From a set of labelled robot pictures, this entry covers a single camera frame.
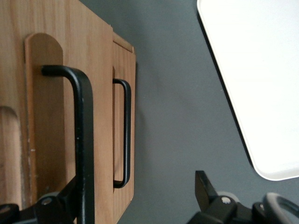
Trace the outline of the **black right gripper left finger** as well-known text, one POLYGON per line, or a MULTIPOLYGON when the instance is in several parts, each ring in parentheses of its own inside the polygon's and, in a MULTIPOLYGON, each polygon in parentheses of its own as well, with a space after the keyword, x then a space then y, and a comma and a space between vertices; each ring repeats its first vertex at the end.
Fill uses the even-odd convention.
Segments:
POLYGON ((78 217, 76 178, 56 196, 43 196, 34 205, 20 210, 14 203, 0 206, 2 224, 73 224, 78 217))

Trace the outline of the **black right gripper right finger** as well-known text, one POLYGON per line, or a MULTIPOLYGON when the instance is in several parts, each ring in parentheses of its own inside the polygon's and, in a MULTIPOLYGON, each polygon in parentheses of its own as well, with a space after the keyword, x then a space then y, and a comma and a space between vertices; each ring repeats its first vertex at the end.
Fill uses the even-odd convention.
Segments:
POLYGON ((200 208, 189 224, 253 224, 252 210, 230 196, 219 195, 204 171, 195 172, 195 196, 200 208))

